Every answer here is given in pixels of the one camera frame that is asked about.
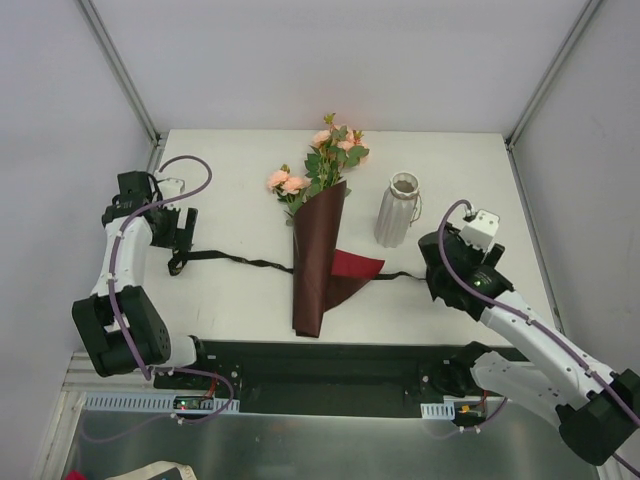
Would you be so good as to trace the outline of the brown wrapping paper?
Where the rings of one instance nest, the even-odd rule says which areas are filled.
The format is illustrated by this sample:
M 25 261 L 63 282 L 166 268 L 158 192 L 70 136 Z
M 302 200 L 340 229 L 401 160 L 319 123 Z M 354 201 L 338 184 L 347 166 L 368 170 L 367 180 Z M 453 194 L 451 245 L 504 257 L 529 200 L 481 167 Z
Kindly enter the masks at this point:
M 347 185 L 307 200 L 293 216 L 292 328 L 317 338 L 323 317 L 381 273 L 385 262 L 337 248 Z

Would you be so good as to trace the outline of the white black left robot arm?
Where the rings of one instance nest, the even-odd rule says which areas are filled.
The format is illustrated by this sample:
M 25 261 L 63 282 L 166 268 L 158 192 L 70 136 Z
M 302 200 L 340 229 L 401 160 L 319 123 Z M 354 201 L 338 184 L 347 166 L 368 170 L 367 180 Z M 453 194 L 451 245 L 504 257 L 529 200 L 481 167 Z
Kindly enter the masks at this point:
M 188 388 L 204 387 L 210 363 L 198 356 L 198 339 L 172 334 L 143 288 L 148 250 L 190 251 L 198 211 L 181 210 L 172 199 L 185 182 L 156 172 L 122 173 L 119 193 L 101 217 L 107 237 L 98 280 L 89 297 L 72 305 L 72 318 L 98 375 L 128 374 L 144 366 L 177 368 Z

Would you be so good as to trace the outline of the black ribbon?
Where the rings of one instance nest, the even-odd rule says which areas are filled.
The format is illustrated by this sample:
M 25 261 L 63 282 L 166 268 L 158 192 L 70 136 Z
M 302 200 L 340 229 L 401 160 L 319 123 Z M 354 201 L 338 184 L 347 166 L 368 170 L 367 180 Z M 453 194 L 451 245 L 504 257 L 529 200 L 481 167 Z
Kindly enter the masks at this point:
M 230 255 L 219 250 L 202 250 L 202 251 L 195 251 L 195 252 L 193 251 L 181 252 L 181 251 L 175 250 L 173 252 L 171 259 L 167 263 L 167 267 L 168 267 L 169 274 L 171 276 L 177 276 L 182 272 L 182 270 L 184 269 L 184 267 L 189 261 L 220 260 L 220 259 L 229 260 L 238 264 L 250 265 L 257 268 L 272 268 L 272 269 L 276 269 L 278 271 L 285 272 L 291 275 L 294 272 L 293 268 L 285 267 L 284 265 L 276 262 L 270 262 L 264 259 L 250 260 L 244 257 Z M 398 272 L 392 272 L 392 273 L 378 273 L 372 278 L 372 280 L 390 281 L 390 280 L 395 280 L 399 277 L 407 277 L 417 281 L 426 281 L 425 278 L 416 277 L 405 271 L 398 271 Z

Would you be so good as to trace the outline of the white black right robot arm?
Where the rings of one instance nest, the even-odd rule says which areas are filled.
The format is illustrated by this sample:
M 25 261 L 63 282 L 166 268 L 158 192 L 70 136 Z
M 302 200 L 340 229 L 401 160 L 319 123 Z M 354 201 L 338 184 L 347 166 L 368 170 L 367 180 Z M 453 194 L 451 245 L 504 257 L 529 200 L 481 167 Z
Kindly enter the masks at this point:
M 506 339 L 535 367 L 512 365 L 478 342 L 450 369 L 461 394 L 477 389 L 508 397 L 556 428 L 585 462 L 601 466 L 639 429 L 639 376 L 617 372 L 548 327 L 496 269 L 504 249 L 482 251 L 446 225 L 418 242 L 433 299 L 468 314 Z

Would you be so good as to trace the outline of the white ribbed ceramic vase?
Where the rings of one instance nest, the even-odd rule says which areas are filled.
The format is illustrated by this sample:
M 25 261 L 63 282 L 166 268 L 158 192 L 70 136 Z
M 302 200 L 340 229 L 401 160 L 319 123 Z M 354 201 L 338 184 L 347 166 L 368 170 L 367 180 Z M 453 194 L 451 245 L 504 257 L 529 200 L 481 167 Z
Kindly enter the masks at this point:
M 421 217 L 423 201 L 419 179 L 409 172 L 394 174 L 381 201 L 374 237 L 385 248 L 403 243 L 410 227 Z

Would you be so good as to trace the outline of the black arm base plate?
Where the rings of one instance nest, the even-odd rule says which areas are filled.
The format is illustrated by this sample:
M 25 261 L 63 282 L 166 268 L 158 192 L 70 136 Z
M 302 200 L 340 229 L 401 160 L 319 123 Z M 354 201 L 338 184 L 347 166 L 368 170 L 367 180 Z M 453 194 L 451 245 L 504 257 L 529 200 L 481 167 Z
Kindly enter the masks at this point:
M 178 392 L 205 391 L 207 373 L 220 375 L 215 394 L 232 393 L 241 412 L 255 414 L 417 418 L 443 396 L 432 386 L 459 359 L 452 345 L 349 345 L 206 341 L 196 373 L 155 377 Z

